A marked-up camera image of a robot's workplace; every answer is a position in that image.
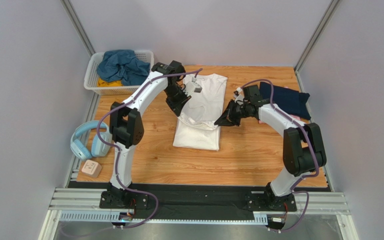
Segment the white t-shirt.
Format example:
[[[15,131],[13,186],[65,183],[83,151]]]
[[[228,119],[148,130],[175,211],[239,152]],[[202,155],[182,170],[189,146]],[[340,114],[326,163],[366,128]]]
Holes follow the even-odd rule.
[[[218,151],[221,128],[214,125],[224,111],[228,78],[218,74],[187,75],[183,83],[196,78],[201,93],[192,93],[177,118],[172,145],[177,148]]]

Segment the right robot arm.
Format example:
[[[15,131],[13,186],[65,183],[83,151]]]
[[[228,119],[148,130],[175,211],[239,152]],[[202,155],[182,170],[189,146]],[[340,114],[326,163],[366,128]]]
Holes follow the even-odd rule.
[[[264,99],[259,86],[254,84],[238,88],[222,115],[215,121],[219,127],[239,126],[245,118],[256,118],[276,130],[283,138],[283,169],[265,187],[263,206],[278,210],[293,199],[295,187],[306,178],[319,175],[327,158],[321,129],[316,123],[296,120],[273,102]]]

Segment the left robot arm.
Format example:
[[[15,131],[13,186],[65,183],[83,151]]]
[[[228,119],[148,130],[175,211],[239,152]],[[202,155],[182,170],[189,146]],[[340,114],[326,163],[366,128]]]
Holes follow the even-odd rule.
[[[186,75],[184,66],[178,61],[173,60],[170,64],[158,62],[129,98],[111,105],[109,131],[115,144],[115,158],[109,186],[101,195],[100,208],[126,209],[140,196],[126,187],[132,183],[134,153],[145,133],[142,114],[160,92],[165,92],[168,107],[180,116],[192,94],[178,84]]]

